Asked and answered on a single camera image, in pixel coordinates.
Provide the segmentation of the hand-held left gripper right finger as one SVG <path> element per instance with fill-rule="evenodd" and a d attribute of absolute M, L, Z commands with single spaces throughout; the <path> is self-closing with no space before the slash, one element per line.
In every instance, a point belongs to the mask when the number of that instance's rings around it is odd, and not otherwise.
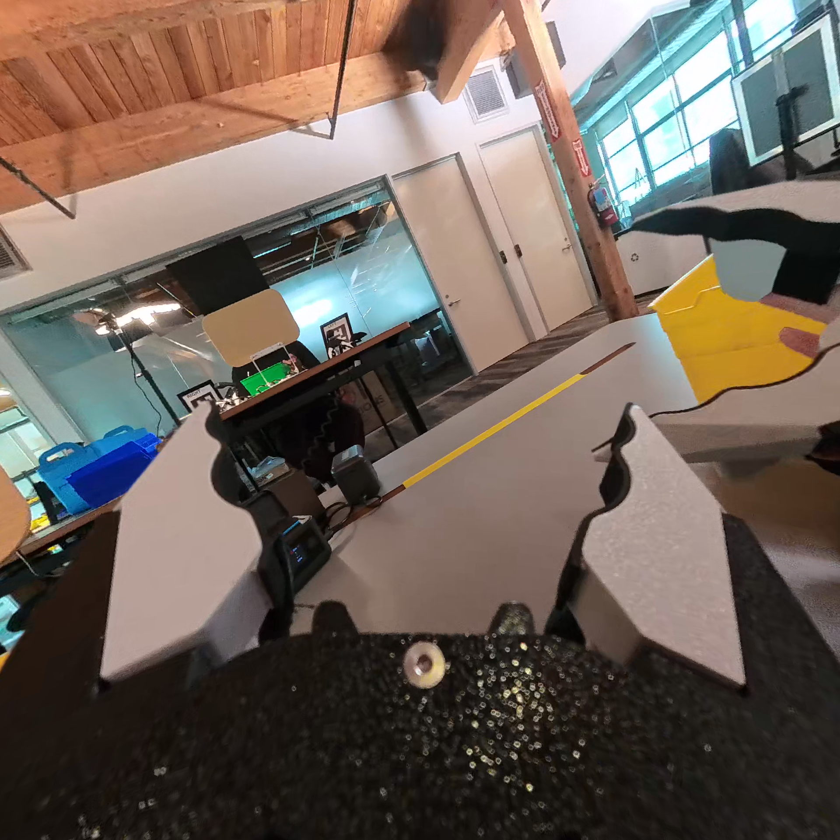
<path fill-rule="evenodd" d="M 722 509 L 640 406 L 608 447 L 544 626 L 618 665 L 657 653 L 745 687 Z"/>

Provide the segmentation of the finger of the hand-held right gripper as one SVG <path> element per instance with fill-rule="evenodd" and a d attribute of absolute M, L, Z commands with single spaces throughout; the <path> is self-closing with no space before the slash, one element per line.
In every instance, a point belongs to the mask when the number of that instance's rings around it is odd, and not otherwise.
<path fill-rule="evenodd" d="M 776 383 L 728 388 L 690 409 L 652 415 L 688 463 L 775 461 L 838 443 L 839 346 Z"/>
<path fill-rule="evenodd" d="M 643 215 L 631 230 L 706 239 L 730 298 L 823 305 L 838 282 L 837 196 L 711 196 Z"/>

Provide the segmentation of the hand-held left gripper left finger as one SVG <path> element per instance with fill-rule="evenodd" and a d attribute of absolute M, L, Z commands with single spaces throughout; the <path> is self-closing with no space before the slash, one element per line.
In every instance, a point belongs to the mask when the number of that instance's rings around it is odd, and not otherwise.
<path fill-rule="evenodd" d="M 221 665 L 257 648 L 286 585 L 273 548 L 290 517 L 269 492 L 243 502 L 243 489 L 205 403 L 120 501 L 101 679 L 193 651 Z"/>

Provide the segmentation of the yellow plastic bin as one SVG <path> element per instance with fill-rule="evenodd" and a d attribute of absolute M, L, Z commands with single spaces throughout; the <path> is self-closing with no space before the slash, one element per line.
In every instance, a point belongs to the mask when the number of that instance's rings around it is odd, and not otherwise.
<path fill-rule="evenodd" d="M 706 257 L 649 307 L 665 331 L 698 403 L 737 386 L 767 385 L 803 371 L 813 360 L 780 341 L 782 328 L 820 333 L 826 316 L 783 300 L 730 297 Z"/>

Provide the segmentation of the dark blue plastic bin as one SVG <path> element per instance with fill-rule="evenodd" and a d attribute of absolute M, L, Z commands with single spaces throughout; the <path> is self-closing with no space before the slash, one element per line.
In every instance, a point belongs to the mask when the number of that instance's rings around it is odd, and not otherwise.
<path fill-rule="evenodd" d="M 144 427 L 116 427 L 87 447 L 93 458 L 70 473 L 67 483 L 88 508 L 102 507 L 131 488 L 161 442 Z"/>

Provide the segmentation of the black office chair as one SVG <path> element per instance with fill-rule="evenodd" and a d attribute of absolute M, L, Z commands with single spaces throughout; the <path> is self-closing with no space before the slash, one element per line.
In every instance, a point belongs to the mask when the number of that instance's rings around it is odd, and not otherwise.
<path fill-rule="evenodd" d="M 722 129 L 709 139 L 710 190 L 714 196 L 786 180 L 782 159 L 752 165 L 739 129 Z"/>

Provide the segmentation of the black power station with display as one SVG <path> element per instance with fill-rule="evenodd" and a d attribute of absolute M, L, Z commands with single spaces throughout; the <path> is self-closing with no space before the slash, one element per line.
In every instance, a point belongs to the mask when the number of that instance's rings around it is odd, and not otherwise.
<path fill-rule="evenodd" d="M 332 549 L 315 517 L 289 513 L 268 491 L 260 492 L 249 510 L 263 543 L 259 578 L 279 605 L 310 582 L 330 560 Z"/>

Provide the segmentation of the dark brown box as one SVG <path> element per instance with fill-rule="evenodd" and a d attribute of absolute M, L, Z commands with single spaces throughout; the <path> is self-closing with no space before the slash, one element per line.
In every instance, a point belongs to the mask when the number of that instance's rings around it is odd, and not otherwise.
<path fill-rule="evenodd" d="M 287 513 L 294 517 L 312 517 L 321 519 L 324 506 L 320 501 L 315 486 L 305 473 L 299 470 L 289 470 L 283 475 L 273 475 L 262 486 L 278 499 Z"/>

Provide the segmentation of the light blue plastic tote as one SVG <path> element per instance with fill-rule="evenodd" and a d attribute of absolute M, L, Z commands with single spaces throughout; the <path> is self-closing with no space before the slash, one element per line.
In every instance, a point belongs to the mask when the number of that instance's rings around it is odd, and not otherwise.
<path fill-rule="evenodd" d="M 63 443 L 47 449 L 38 457 L 38 474 L 67 513 L 76 516 L 90 506 L 69 483 L 69 476 L 98 457 L 89 445 Z"/>

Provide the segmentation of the white cabinet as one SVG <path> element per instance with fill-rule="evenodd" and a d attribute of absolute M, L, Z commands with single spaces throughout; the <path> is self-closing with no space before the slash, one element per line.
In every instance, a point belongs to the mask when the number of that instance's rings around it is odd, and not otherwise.
<path fill-rule="evenodd" d="M 810 175 L 718 196 L 837 196 L 838 173 Z M 699 236 L 669 237 L 628 231 L 616 240 L 635 292 L 671 287 L 712 256 L 709 242 Z"/>

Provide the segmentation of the white framed monitor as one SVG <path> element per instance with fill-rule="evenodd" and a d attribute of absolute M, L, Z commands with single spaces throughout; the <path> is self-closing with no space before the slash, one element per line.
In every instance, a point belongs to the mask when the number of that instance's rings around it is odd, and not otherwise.
<path fill-rule="evenodd" d="M 825 8 L 732 81 L 751 167 L 838 128 L 837 14 Z"/>

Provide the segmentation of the black white marker sign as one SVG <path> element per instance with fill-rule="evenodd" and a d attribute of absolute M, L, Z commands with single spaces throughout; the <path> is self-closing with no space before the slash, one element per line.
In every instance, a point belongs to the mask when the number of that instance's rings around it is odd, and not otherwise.
<path fill-rule="evenodd" d="M 327 353 L 327 360 L 351 351 L 356 345 L 348 312 L 323 323 L 320 326 L 320 331 Z"/>
<path fill-rule="evenodd" d="M 178 392 L 176 398 L 188 414 L 193 413 L 202 403 L 217 405 L 223 400 L 216 383 L 211 380 Z"/>

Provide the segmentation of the green plastic bin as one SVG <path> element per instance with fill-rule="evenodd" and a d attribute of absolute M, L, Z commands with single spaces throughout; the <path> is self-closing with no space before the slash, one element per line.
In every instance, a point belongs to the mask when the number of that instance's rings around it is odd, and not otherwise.
<path fill-rule="evenodd" d="M 249 398 L 268 391 L 270 388 L 284 382 L 293 375 L 289 365 L 278 363 L 246 376 L 240 381 L 239 386 L 245 391 L 247 398 Z"/>

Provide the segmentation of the black tripod light stand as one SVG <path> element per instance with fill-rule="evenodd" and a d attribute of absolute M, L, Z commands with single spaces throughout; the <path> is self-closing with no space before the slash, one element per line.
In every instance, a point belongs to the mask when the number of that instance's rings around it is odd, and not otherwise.
<path fill-rule="evenodd" d="M 182 420 L 177 415 L 173 406 L 167 401 L 162 389 L 159 387 L 156 380 L 153 378 L 152 373 L 150 373 L 150 371 L 142 362 L 137 352 L 134 350 L 133 343 L 127 338 L 127 334 L 125 332 L 124 327 L 119 326 L 118 320 L 113 314 L 99 309 L 96 310 L 96 313 L 99 320 L 99 325 L 106 327 L 110 333 L 116 335 L 119 338 L 121 345 L 129 353 L 129 357 L 131 358 L 132 364 L 136 367 L 137 374 L 139 374 L 140 378 L 144 379 L 147 382 L 152 392 L 155 394 L 156 398 L 161 403 L 168 416 L 171 418 L 174 426 L 176 428 L 180 427 L 182 425 Z"/>

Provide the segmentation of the small black box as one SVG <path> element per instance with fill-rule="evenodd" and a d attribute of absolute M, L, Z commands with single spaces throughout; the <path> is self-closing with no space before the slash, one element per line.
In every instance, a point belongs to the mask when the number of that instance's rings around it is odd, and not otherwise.
<path fill-rule="evenodd" d="M 361 445 L 353 445 L 336 454 L 332 459 L 331 475 L 352 508 L 381 498 L 382 484 Z"/>

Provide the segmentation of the red fire extinguisher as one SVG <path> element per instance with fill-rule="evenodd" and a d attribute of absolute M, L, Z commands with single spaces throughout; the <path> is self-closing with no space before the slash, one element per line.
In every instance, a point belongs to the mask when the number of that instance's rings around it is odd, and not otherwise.
<path fill-rule="evenodd" d="M 603 229 L 612 229 L 620 222 L 608 190 L 599 182 L 591 185 L 588 200 L 598 224 Z"/>

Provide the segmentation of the yellow tape strip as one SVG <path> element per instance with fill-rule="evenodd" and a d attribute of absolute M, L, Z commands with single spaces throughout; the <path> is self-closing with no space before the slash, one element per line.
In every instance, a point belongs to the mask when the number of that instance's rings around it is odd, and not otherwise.
<path fill-rule="evenodd" d="M 431 465 L 421 469 L 415 475 L 410 476 L 409 478 L 405 479 L 404 482 L 398 487 L 399 490 L 407 490 L 411 487 L 414 487 L 420 481 L 428 478 L 433 473 L 437 472 L 441 468 L 453 463 L 458 459 L 460 456 L 465 455 L 471 449 L 479 446 L 480 444 L 486 442 L 488 439 L 494 437 L 495 435 L 499 434 L 499 432 L 503 431 L 510 425 L 513 425 L 520 419 L 524 418 L 526 415 L 530 414 L 531 412 L 535 411 L 537 408 L 545 405 L 554 397 L 558 396 L 559 394 L 565 392 L 566 390 L 570 389 L 578 382 L 581 382 L 588 374 L 581 372 L 578 374 L 573 375 L 569 379 L 563 381 L 559 385 L 556 385 L 554 388 L 550 389 L 548 392 L 542 394 L 540 397 L 536 398 L 535 400 L 531 401 L 527 405 L 523 406 L 522 408 L 518 409 L 516 412 L 510 414 L 509 416 L 505 417 L 504 419 L 500 420 L 498 423 L 495 423 L 487 430 L 483 431 L 482 433 L 478 434 L 477 436 L 470 439 L 468 442 L 458 446 L 456 449 L 448 453 L 447 455 L 438 458 L 435 462 Z"/>

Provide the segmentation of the wooden pillar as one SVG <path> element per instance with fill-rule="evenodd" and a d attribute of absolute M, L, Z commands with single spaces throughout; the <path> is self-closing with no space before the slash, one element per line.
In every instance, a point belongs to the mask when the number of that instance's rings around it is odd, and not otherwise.
<path fill-rule="evenodd" d="M 639 310 L 615 237 L 611 229 L 600 227 L 589 204 L 588 193 L 596 182 L 595 177 L 592 174 L 591 178 L 585 179 L 574 157 L 572 141 L 582 137 L 581 129 L 574 115 L 548 27 L 542 18 L 541 7 L 534 1 L 504 1 L 501 7 L 528 84 L 533 89 L 544 78 L 551 90 L 553 106 L 562 123 L 563 132 L 559 141 L 551 144 L 551 149 L 605 311 L 612 321 L 633 319 L 638 316 Z"/>

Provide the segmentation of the wooden desk with black legs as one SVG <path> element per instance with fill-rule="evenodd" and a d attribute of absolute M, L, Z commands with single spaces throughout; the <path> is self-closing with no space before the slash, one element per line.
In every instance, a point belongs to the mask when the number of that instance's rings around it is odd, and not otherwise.
<path fill-rule="evenodd" d="M 424 435 L 427 432 L 425 421 L 394 363 L 395 349 L 407 341 L 412 329 L 410 322 L 400 323 L 326 362 L 270 386 L 267 391 L 238 406 L 222 411 L 219 414 L 222 440 L 228 446 L 239 444 L 328 396 L 331 407 L 336 407 L 335 394 L 342 387 L 362 382 L 365 375 L 380 368 L 386 369 L 391 377 L 416 435 Z"/>

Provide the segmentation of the white door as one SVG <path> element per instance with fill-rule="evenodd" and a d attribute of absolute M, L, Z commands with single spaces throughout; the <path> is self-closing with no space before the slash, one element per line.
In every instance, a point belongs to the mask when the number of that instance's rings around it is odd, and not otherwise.
<path fill-rule="evenodd" d="M 514 261 L 554 331 L 589 311 L 595 292 L 543 132 L 533 125 L 482 144 L 479 154 Z"/>
<path fill-rule="evenodd" d="M 528 342 L 460 157 L 392 179 L 393 192 L 471 370 L 483 372 Z"/>

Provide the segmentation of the black flat panel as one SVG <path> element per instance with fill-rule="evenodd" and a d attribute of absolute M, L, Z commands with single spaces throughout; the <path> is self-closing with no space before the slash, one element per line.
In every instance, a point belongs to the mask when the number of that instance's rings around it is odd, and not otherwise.
<path fill-rule="evenodd" d="M 270 289 L 243 237 L 183 257 L 168 271 L 204 316 Z"/>

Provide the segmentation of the dark ceiling fixture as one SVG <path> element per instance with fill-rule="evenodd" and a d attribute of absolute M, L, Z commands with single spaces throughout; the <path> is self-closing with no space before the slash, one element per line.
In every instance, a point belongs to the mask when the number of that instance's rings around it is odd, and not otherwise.
<path fill-rule="evenodd" d="M 382 53 L 396 67 L 420 72 L 428 81 L 437 82 L 458 4 L 456 1 L 406 2 Z"/>

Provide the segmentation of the white wall vent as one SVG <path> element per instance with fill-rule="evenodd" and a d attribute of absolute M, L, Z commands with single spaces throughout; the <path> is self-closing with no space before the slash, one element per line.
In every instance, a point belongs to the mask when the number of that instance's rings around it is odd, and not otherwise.
<path fill-rule="evenodd" d="M 474 124 L 497 119 L 508 113 L 508 101 L 494 66 L 476 69 L 468 78 L 463 96 Z"/>
<path fill-rule="evenodd" d="M 1 226 L 1 280 L 18 277 L 31 270 L 29 263 Z"/>

